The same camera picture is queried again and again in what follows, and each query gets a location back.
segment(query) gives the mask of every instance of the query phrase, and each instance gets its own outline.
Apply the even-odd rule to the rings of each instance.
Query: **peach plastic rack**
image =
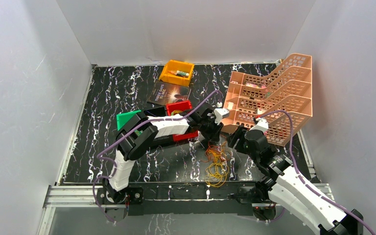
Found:
[[[244,124],[254,126],[253,118],[274,110],[292,116],[293,133],[312,117],[312,57],[291,54],[268,76],[259,77],[233,71],[224,108],[230,116],[223,119],[223,132],[233,133]],[[282,113],[265,117],[269,143],[285,146],[290,140],[290,123]]]

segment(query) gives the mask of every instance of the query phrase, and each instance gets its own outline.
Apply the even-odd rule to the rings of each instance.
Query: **book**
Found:
[[[188,100],[191,88],[158,81],[148,98],[149,103],[166,105]]]

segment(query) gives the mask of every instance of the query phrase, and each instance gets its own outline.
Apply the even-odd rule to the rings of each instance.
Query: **marble tabletop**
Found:
[[[196,65],[191,79],[189,100],[195,107],[209,93],[219,89],[227,93],[232,71],[253,75],[268,75],[275,64]],[[147,103],[154,83],[163,66],[96,67],[90,84],[77,135],[71,149],[69,164],[61,184],[88,184],[100,174],[109,175],[112,165],[96,159],[96,155],[113,144],[117,131],[116,114],[156,107]],[[212,97],[209,103],[216,104]],[[130,182],[200,182],[207,179],[205,163],[207,143],[193,139],[171,146],[150,148],[137,160]],[[276,146],[281,153],[286,147]],[[302,147],[297,135],[293,138],[293,153],[303,175],[309,177]],[[231,169],[228,181],[257,181],[262,175],[246,155],[232,151],[228,161]],[[106,155],[112,159],[115,153]]]

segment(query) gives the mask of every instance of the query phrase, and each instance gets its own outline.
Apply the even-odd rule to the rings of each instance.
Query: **white wall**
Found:
[[[284,58],[314,0],[57,0],[92,64]]]
[[[376,232],[376,0],[317,0],[293,52],[313,56],[314,115],[303,132],[316,171]]]
[[[36,234],[90,74],[55,0],[0,0],[0,235]]]

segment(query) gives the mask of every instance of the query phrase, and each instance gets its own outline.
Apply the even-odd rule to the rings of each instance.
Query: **gray floor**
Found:
[[[110,211],[119,215],[123,211]],[[57,208],[51,235],[313,235],[288,212],[269,225],[253,217],[235,214],[155,214],[130,216],[113,226],[106,223],[98,208]]]

